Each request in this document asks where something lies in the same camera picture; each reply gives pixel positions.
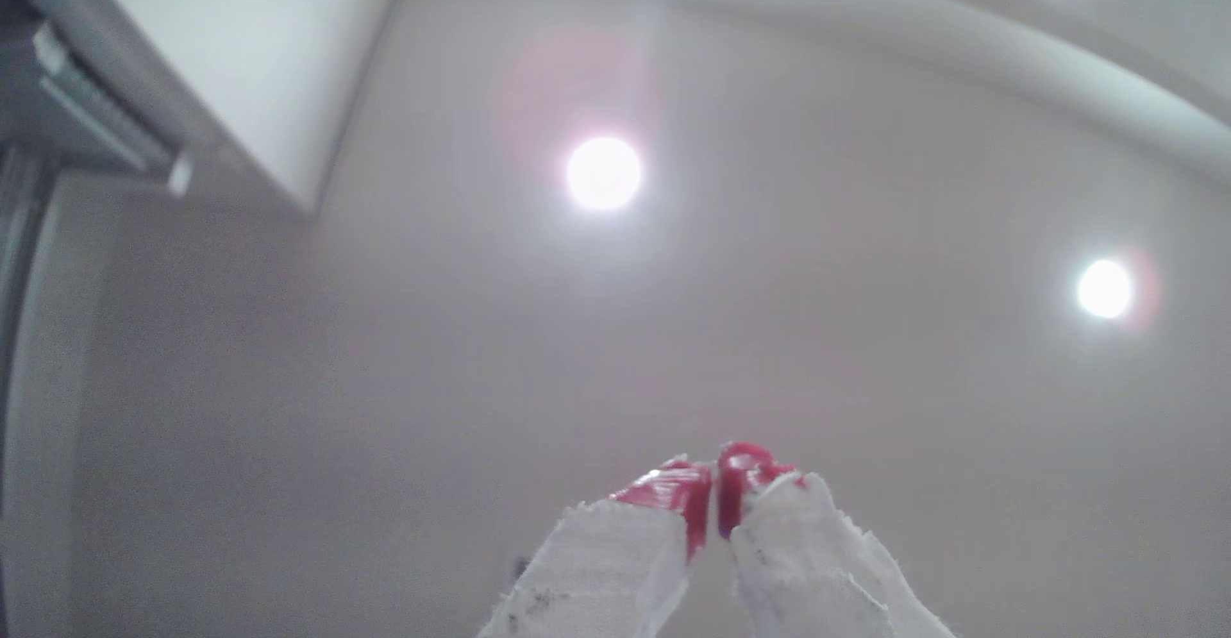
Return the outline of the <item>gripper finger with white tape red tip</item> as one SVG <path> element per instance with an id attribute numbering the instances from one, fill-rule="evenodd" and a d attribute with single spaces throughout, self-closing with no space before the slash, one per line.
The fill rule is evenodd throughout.
<path id="1" fill-rule="evenodd" d="M 953 637 L 821 475 L 757 443 L 716 458 L 716 528 L 755 637 Z"/>
<path id="2" fill-rule="evenodd" d="M 656 637 L 704 547 L 713 466 L 677 457 L 567 507 L 479 637 Z"/>

